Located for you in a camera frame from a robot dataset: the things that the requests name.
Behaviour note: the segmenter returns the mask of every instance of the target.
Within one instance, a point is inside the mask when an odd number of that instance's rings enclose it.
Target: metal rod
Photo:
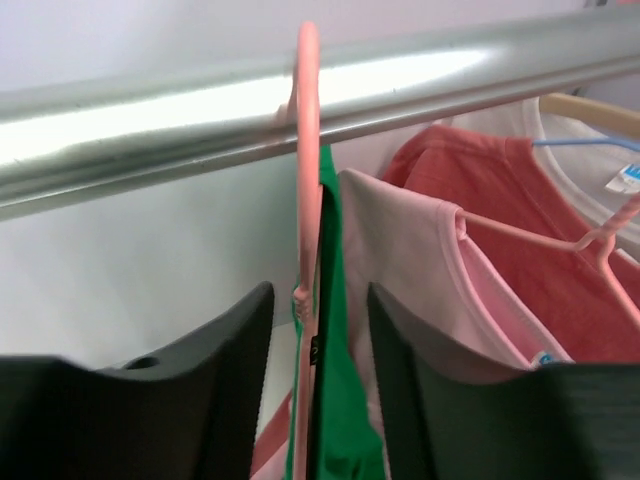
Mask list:
[[[0,218],[294,151],[293,58],[0,95]],[[639,6],[326,48],[321,140],[639,69]]]

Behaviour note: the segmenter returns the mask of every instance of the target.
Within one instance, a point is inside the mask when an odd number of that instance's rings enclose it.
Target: pink hanger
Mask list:
[[[320,102],[318,31],[305,22],[298,34],[298,255],[300,283],[293,292],[296,315],[303,325],[298,358],[298,390],[293,446],[293,480],[307,476],[307,444],[315,367],[310,364],[311,339],[318,333],[320,214]]]
[[[538,235],[537,233],[527,232],[526,230],[505,225],[504,223],[496,222],[495,220],[491,220],[474,213],[465,212],[463,210],[458,211],[456,216],[463,218],[466,221],[506,233],[507,235],[512,235],[529,242],[537,243],[544,247],[567,250],[570,252],[584,250],[594,240],[602,240],[604,244],[598,253],[598,269],[609,284],[611,291],[616,296],[624,310],[629,314],[629,317],[636,324],[638,329],[640,329],[640,311],[638,311],[635,303],[631,298],[629,298],[624,287],[620,285],[620,282],[615,277],[611,271],[611,267],[609,266],[609,255],[613,252],[616,244],[616,232],[629,223],[629,221],[631,221],[638,212],[640,212],[640,193],[633,195],[631,199],[624,204],[620,210],[613,214],[602,226],[587,232],[577,242],[566,242],[564,240]]]

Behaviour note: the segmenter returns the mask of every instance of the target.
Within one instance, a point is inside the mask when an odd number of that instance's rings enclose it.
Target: green fabric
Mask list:
[[[309,480],[385,480],[382,440],[369,424],[364,388],[348,351],[342,207],[338,177],[328,146],[320,151],[320,182],[324,186],[320,239],[320,355],[316,365]],[[294,321],[299,352],[302,325],[295,313]],[[292,419],[295,419],[297,406],[297,369],[296,361]],[[294,432],[292,420],[285,480],[292,478]]]

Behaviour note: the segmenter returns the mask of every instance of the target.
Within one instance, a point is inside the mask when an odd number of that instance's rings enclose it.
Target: wooden hanger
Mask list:
[[[609,103],[551,93],[540,97],[540,112],[573,118],[624,137],[640,139],[640,112]]]

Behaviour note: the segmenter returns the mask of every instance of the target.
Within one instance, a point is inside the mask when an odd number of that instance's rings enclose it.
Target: blue hanger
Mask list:
[[[575,138],[561,140],[534,140],[533,145],[536,147],[552,147],[566,145],[617,145],[618,147],[627,148],[634,152],[640,152],[640,143],[632,142],[624,138],[602,137],[602,138]]]

